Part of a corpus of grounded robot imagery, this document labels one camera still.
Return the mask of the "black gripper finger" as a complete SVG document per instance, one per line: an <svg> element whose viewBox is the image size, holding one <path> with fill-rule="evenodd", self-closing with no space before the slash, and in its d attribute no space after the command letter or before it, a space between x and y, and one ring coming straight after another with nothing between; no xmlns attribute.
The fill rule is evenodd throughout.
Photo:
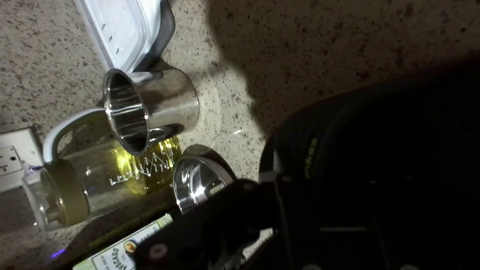
<svg viewBox="0 0 480 270"><path fill-rule="evenodd" d="M275 223L271 184L238 180L143 241L143 270L206 270Z"/></svg>

